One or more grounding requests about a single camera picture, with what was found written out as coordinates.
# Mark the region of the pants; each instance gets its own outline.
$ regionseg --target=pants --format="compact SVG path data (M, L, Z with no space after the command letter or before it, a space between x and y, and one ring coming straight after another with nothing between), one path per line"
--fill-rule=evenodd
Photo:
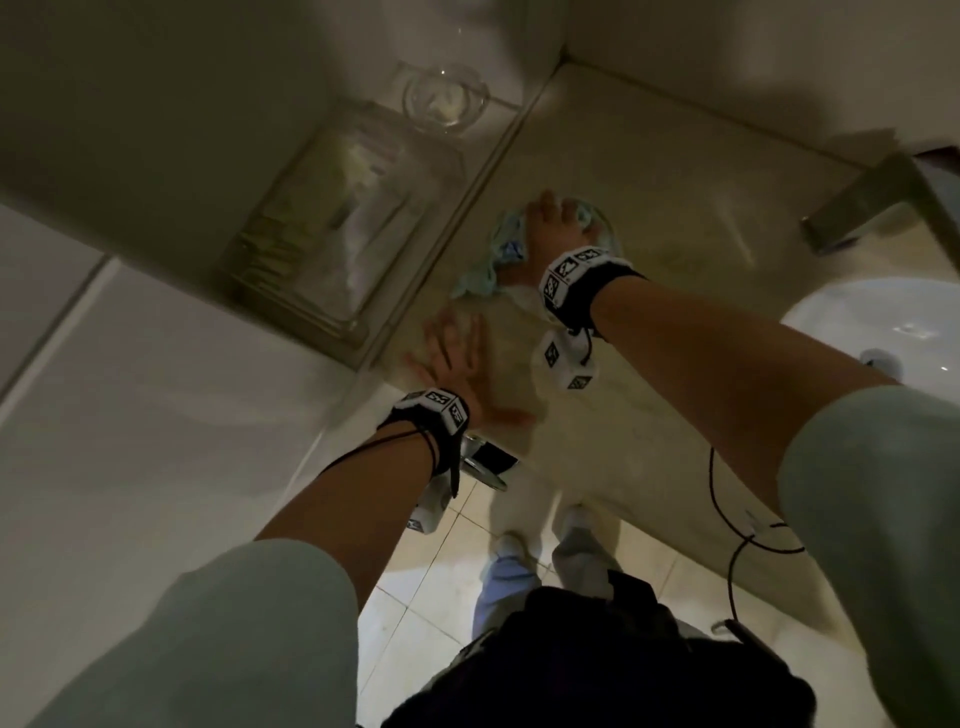
M571 529L553 549L553 569L564 589L605 599L613 596L607 570L623 571L585 528ZM515 556L496 559L473 610L473 638L499 627L513 612L523 609L527 595L539 586L537 572Z

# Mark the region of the person's left hand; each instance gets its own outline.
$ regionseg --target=person's left hand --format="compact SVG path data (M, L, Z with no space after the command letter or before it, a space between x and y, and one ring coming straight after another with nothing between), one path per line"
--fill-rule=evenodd
M460 336L453 312L447 308L435 321L423 324L429 365L412 354L404 361L427 387L441 387L459 396L470 408L470 429L483 425L531 426L537 418L530 412L493 404L488 355L487 320L480 314L470 319L466 342Z

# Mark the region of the leg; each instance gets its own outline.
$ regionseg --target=leg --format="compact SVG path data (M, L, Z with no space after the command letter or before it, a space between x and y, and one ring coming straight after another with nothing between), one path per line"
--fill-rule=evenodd
M564 535L553 549L553 569L564 589L583 596L613 597L607 570L623 571L590 532L589 511L572 506L564 516Z
M499 627L513 612L523 609L527 595L540 586L523 542L504 534L496 543L483 591L473 610L473 638Z

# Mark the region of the person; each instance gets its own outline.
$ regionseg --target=person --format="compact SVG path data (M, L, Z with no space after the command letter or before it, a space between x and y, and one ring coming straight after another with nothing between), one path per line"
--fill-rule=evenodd
M901 728L958 724L960 408L778 323L598 262L596 228L582 231L574 205L549 192L526 226L527 259L501 281L537 287L565 324L602 335L788 519ZM580 282L576 261L589 268ZM253 543L183 575L34 726L352 725L358 608L449 466L446 433L465 414L474 428L530 423L494 402L485 342L482 321L466 337L448 314L429 323L428 361L410 361L430 389ZM438 412L456 416L440 426ZM537 588L522 544L501 540L493 581L515 588L485 589L477 640L385 725L811 723L805 682L749 640L682 635L587 526L575 510L554 554L580 594Z

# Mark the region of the beige countertop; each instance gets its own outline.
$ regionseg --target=beige countertop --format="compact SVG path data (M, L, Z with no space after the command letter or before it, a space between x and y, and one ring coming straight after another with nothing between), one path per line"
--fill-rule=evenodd
M400 356L420 349L420 323L446 304L456 279L483 257L497 214L546 186L603 210L626 257L649 278L774 319L839 279L954 279L921 225L871 236L826 258L809 252L798 221L856 173L851 165L567 65L454 233L380 366L392 383L413 385ZM612 348L597 345L600 374L587 390L564 392L539 359L533 362L545 322L503 296L461 300L455 309L489 317L499 399L539 418L528 432L485 433L491 441L559 488L597 498L679 552L726 573L738 539L710 504L707 442ZM775 519L722 464L717 493L743 528L748 509L762 521ZM805 554L748 549L735 581L815 629L853 642L831 589Z

